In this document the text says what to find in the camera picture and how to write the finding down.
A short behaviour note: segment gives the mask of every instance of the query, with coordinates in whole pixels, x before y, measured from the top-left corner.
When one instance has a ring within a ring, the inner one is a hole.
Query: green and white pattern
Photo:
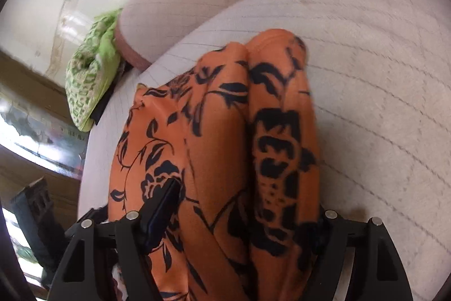
[[[120,63],[114,45],[114,29],[120,10],[96,18],[66,69],[66,95],[75,126],[91,130],[89,118],[113,81]]]

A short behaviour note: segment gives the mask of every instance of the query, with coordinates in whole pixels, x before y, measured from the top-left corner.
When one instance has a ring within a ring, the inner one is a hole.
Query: orange floral cloth
[[[118,220],[168,178],[180,206],[149,255],[164,300],[295,301],[319,214],[306,49],[285,30],[208,52],[159,88],[139,85],[110,175]]]

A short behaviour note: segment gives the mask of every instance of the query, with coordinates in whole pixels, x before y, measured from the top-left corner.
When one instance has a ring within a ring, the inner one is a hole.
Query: lime green fabric
[[[114,28],[120,10],[105,13],[96,21],[66,69],[66,94],[75,126],[88,132],[94,123],[89,118],[113,81],[120,63],[114,45]]]

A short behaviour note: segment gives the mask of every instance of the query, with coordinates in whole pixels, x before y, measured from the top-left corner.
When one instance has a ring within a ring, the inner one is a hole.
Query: sofa
[[[451,0],[233,0],[214,13],[118,84],[89,137],[78,214],[107,203],[138,83],[158,87],[207,51],[284,28],[308,48],[322,205],[353,220],[380,217],[414,300],[432,300],[451,272]]]

